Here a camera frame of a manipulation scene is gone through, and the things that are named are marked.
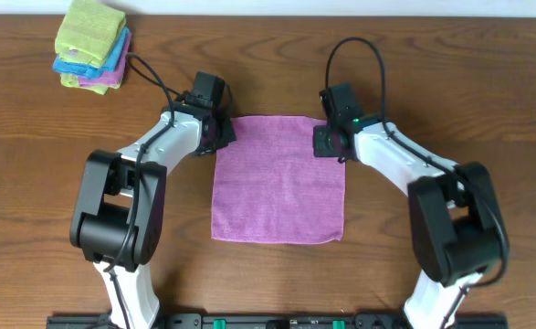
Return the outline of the purple microfiber cloth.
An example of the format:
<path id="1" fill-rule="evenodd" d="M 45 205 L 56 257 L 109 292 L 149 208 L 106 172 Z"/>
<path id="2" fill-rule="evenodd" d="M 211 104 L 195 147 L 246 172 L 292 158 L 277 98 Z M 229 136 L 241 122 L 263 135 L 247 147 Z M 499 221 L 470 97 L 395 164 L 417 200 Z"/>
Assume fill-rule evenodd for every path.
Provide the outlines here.
<path id="1" fill-rule="evenodd" d="M 345 167 L 313 154 L 320 120 L 305 116 L 244 116 L 236 140 L 216 154 L 213 239 L 313 245 L 340 240 Z"/>

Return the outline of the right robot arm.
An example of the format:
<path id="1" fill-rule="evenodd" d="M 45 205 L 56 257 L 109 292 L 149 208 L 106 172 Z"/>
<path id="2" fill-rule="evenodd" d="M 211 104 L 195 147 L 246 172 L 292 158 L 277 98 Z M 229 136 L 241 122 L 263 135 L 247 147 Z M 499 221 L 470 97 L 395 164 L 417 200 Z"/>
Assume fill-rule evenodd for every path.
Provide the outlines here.
<path id="1" fill-rule="evenodd" d="M 508 256 L 488 170 L 433 154 L 383 116 L 365 115 L 348 84 L 321 90 L 319 97 L 326 122 L 313 129 L 315 156 L 370 166 L 407 198 L 421 272 L 402 308 L 403 326 L 456 326 L 468 292 Z"/>

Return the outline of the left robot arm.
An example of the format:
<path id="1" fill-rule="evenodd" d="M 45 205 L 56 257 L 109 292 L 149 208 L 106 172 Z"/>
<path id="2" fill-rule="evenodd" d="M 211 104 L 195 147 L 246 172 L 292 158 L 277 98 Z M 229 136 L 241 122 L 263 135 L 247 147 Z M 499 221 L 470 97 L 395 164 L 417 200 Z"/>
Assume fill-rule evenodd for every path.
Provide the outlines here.
<path id="1" fill-rule="evenodd" d="M 48 319 L 66 328 L 151 328 L 160 301 L 150 261 L 162 234 L 167 176 L 188 155 L 213 154 L 235 139 L 229 85 L 197 72 L 193 87 L 170 100 L 158 122 L 116 152 L 87 158 L 71 221 L 71 244 L 100 273 L 109 313 Z"/>

